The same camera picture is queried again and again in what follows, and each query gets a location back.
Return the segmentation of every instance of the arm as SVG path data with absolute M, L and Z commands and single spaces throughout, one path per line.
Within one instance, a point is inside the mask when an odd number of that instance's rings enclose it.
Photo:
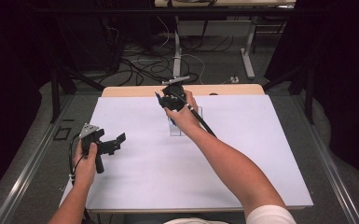
M 198 110 L 190 91 L 186 91 L 186 100 Z M 246 217 L 257 207 L 266 204 L 285 208 L 281 196 L 260 168 L 240 151 L 203 130 L 186 106 L 179 112 L 168 108 L 164 110 L 199 147 L 219 178 L 238 198 Z
M 62 202 L 60 208 L 48 222 L 49 224 L 81 223 L 83 211 L 86 206 L 87 195 L 91 184 L 94 181 L 96 154 L 97 145 L 91 143 L 89 156 L 82 159 L 82 149 L 79 141 L 73 159 L 74 165 L 81 160 L 76 167 L 75 184 Z

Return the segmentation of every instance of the right hand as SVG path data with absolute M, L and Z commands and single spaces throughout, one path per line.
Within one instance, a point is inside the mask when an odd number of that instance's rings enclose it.
M 196 99 L 193 97 L 191 91 L 185 91 L 186 101 L 193 106 L 196 112 L 199 112 Z M 171 111 L 169 108 L 164 107 L 165 113 L 170 119 L 175 121 L 175 124 L 179 127 L 182 132 L 187 133 L 193 128 L 200 128 L 200 122 L 194 117 L 190 110 L 185 105 L 180 111 Z

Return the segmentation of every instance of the black curtain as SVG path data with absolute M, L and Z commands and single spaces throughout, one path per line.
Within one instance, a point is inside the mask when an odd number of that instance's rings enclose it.
M 359 1 L 298 0 L 296 7 L 329 12 L 290 18 L 266 78 L 274 80 L 314 59 L 314 97 L 331 123 L 330 148 L 359 170 Z M 303 88 L 305 73 L 288 80 L 292 89 Z
M 32 125 L 48 69 L 27 20 L 0 1 L 0 180 Z

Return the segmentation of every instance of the wooden table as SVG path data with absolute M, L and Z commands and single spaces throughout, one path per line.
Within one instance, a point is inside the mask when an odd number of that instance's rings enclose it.
M 160 92 L 164 87 L 165 86 L 107 87 L 104 89 L 102 97 L 155 96 L 155 91 Z M 263 88 L 257 84 L 185 85 L 184 89 L 192 91 L 194 95 L 209 95 L 211 93 L 217 93 L 219 95 L 264 94 Z

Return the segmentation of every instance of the white board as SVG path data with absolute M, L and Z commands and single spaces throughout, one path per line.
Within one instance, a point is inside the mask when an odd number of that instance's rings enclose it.
M 267 95 L 196 96 L 216 136 L 253 160 L 288 207 L 312 206 L 273 105 Z M 102 155 L 89 210 L 230 210 L 241 204 L 186 136 L 170 136 L 155 97 L 101 97 L 90 124 L 102 141 L 125 133 L 113 156 Z M 62 199 L 71 188 L 70 182 Z

